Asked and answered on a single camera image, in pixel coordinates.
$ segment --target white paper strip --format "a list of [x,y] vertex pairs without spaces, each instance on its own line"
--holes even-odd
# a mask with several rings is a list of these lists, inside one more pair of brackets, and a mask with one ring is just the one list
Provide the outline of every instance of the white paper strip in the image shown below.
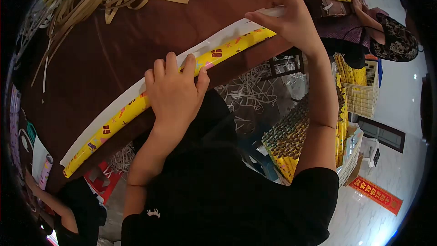
[[[278,6],[269,9],[259,9],[257,12],[280,17],[284,15],[285,8]],[[237,38],[240,35],[254,31],[261,28],[260,25],[246,19],[240,19],[237,22],[227,26],[223,30],[218,31],[205,41],[197,44],[196,46],[188,49],[187,51],[179,54],[176,59],[178,61],[178,67],[182,66],[183,61],[190,53],[193,53],[195,57],[213,50],[215,47],[224,44],[226,41]],[[86,144],[90,138],[98,131],[108,120],[110,120],[124,105],[127,105],[134,98],[139,96],[145,91],[144,78],[141,78],[137,83],[131,86],[128,90],[123,92],[117,99],[115,99],[109,106],[102,111],[97,118],[95,118],[88,127],[82,132],[79,138],[73,143],[70,149],[65,154],[64,158],[59,162],[62,166],[66,167],[74,155]]]

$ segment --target marble floor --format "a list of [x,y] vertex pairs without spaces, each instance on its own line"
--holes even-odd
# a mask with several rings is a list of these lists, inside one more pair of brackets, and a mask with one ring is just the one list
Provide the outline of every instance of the marble floor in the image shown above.
[[[405,25],[406,13],[400,0],[366,1],[369,8],[379,7]],[[382,65],[384,76],[374,120],[406,133],[404,151],[399,153],[385,145],[380,145],[381,155],[377,166],[369,168],[367,162],[363,161],[359,175],[402,199],[403,204],[398,215],[395,216],[353,188],[340,188],[337,207],[329,226],[330,237],[322,244],[324,246],[382,246],[387,244],[398,231],[422,179],[427,147],[422,142],[420,130],[415,128],[419,128],[420,125],[418,103],[420,102],[421,81],[417,82],[417,76],[423,77],[426,73],[423,53],[408,64],[383,61]],[[392,81],[391,77],[394,72],[403,72],[408,77],[408,81],[404,83],[411,89],[411,93],[401,92],[400,94],[406,96],[405,101],[401,100],[402,97],[395,97],[389,101],[390,87],[399,83],[395,79]],[[395,109],[396,103],[402,107]],[[404,119],[413,121],[413,123],[408,123]]]

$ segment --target logo on shirt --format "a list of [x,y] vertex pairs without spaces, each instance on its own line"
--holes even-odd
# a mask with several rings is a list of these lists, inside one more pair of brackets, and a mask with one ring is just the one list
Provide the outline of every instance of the logo on shirt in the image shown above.
[[147,210],[147,215],[148,216],[157,216],[157,217],[161,217],[161,213],[158,213],[158,209],[154,209],[153,212],[151,210]]

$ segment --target left hand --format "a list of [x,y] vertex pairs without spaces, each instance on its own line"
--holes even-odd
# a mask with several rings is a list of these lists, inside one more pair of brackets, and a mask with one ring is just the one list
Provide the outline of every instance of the left hand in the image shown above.
[[360,0],[353,0],[352,2],[352,6],[355,9],[355,11],[358,10],[363,10],[363,4],[361,4]]
[[189,54],[180,73],[176,54],[169,52],[165,62],[158,59],[154,69],[145,72],[146,92],[156,116],[155,132],[181,140],[196,117],[209,86],[209,77],[202,67],[194,84],[195,69],[196,58]]

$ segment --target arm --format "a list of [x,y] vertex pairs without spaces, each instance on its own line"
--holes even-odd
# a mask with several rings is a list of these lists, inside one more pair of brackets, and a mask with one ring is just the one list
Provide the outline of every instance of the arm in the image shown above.
[[188,55],[180,73],[176,55],[170,52],[166,62],[158,59],[154,69],[145,72],[147,96],[156,120],[129,169],[123,219],[143,211],[146,185],[161,173],[166,157],[181,141],[199,111],[209,77],[203,67],[194,84],[195,62],[194,55]]
[[276,5],[286,7],[283,17],[256,12],[247,13],[245,17],[275,31],[303,51],[309,59],[310,124],[295,175],[313,167],[335,170],[338,99],[328,54],[303,0],[267,0],[266,8]]
[[366,31],[369,33],[369,35],[373,39],[375,39],[376,42],[380,43],[381,45],[385,45],[384,29],[382,28],[382,25],[378,23],[378,21],[376,21],[375,19],[371,18],[368,14],[366,14],[368,8],[367,7],[364,8],[359,0],[353,0],[353,8],[361,24],[363,24],[363,26],[370,27],[370,28],[366,28]]
[[68,206],[63,204],[60,200],[58,200],[56,197],[41,190],[41,188],[39,188],[38,185],[33,180],[32,175],[27,170],[26,170],[26,183],[29,186],[29,188],[32,190],[34,196],[40,198],[47,206],[49,206],[53,211],[55,211],[59,216],[61,216],[61,224],[65,228],[76,234],[79,233],[73,211]]

